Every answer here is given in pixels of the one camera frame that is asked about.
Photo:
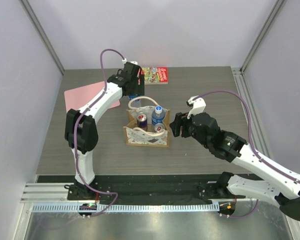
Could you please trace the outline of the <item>water bottle blue label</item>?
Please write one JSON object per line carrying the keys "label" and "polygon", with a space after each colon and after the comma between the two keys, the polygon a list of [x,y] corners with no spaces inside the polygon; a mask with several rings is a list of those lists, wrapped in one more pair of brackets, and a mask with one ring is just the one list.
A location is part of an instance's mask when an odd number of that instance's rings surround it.
{"label": "water bottle blue label", "polygon": [[164,109],[160,105],[157,105],[154,108],[152,115],[151,115],[152,125],[155,126],[156,124],[162,124],[165,116],[166,116],[166,113],[165,113]]}

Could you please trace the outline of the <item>patterned canvas tote bag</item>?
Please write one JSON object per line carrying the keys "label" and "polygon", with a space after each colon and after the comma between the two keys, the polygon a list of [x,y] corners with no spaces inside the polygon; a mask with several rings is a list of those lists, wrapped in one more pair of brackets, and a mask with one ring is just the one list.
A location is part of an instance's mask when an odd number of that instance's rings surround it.
{"label": "patterned canvas tote bag", "polygon": [[[126,112],[129,123],[123,127],[126,144],[128,146],[138,147],[168,148],[170,146],[170,138],[172,135],[169,127],[170,110],[163,108],[165,111],[165,117],[162,123],[165,126],[165,131],[155,133],[154,126],[152,125],[152,113],[155,107],[159,104],[148,96],[138,96],[135,100],[137,99],[149,100],[153,103],[153,105],[141,106],[137,109],[130,109],[128,107]],[[139,113],[145,113],[147,116],[147,131],[137,127],[137,115]]]}

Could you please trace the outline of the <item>silver red bull can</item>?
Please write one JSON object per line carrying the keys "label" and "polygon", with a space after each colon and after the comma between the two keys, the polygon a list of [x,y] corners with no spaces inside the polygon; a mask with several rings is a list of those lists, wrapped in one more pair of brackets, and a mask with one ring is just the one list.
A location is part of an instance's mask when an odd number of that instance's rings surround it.
{"label": "silver red bull can", "polygon": [[154,125],[153,130],[155,133],[161,133],[166,130],[165,125],[163,123],[157,123]]}

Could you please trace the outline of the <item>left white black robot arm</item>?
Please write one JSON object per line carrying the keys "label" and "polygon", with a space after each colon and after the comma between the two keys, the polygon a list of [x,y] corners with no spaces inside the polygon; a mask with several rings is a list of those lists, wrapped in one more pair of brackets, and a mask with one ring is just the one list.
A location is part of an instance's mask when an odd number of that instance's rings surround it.
{"label": "left white black robot arm", "polygon": [[78,110],[66,114],[64,138],[72,150],[75,162],[75,181],[66,185],[69,200],[91,200],[97,194],[92,184],[93,150],[99,135],[97,123],[109,107],[124,96],[143,96],[145,77],[136,61],[123,61],[123,69],[110,76],[101,91]]}

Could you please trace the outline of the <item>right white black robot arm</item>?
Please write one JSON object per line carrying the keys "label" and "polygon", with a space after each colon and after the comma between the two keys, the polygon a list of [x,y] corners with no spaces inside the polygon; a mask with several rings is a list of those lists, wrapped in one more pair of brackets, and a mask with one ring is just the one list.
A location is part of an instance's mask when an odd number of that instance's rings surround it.
{"label": "right white black robot arm", "polygon": [[239,135],[220,129],[216,119],[205,112],[191,116],[179,112],[169,126],[174,137],[192,137],[216,158],[261,178],[255,181],[223,173],[215,186],[220,197],[232,194],[261,200],[300,221],[300,174],[266,157]]}

